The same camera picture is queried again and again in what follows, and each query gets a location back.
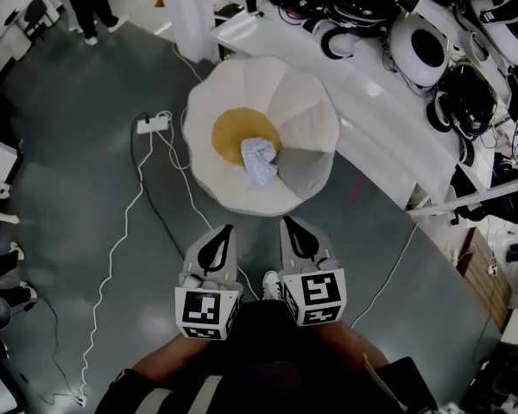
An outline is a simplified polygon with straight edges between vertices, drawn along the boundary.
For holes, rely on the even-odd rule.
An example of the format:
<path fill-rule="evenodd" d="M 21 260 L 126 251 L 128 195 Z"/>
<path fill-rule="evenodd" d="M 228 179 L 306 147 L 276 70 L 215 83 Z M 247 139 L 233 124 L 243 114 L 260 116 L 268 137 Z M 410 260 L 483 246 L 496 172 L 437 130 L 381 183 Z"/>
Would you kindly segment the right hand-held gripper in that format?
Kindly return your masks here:
<path fill-rule="evenodd" d="M 336 322 L 344 311 L 344 269 L 328 236 L 291 216 L 280 221 L 282 299 L 298 326 Z"/>

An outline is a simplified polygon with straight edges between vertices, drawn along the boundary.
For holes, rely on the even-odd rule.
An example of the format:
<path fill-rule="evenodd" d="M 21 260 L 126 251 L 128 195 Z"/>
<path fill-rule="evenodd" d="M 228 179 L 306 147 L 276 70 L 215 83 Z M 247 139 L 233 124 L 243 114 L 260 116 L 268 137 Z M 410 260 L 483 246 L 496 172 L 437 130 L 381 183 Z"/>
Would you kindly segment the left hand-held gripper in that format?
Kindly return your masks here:
<path fill-rule="evenodd" d="M 186 338 L 223 341 L 241 307 L 237 281 L 237 238 L 232 225 L 202 235 L 184 259 L 175 288 L 175 318 Z"/>

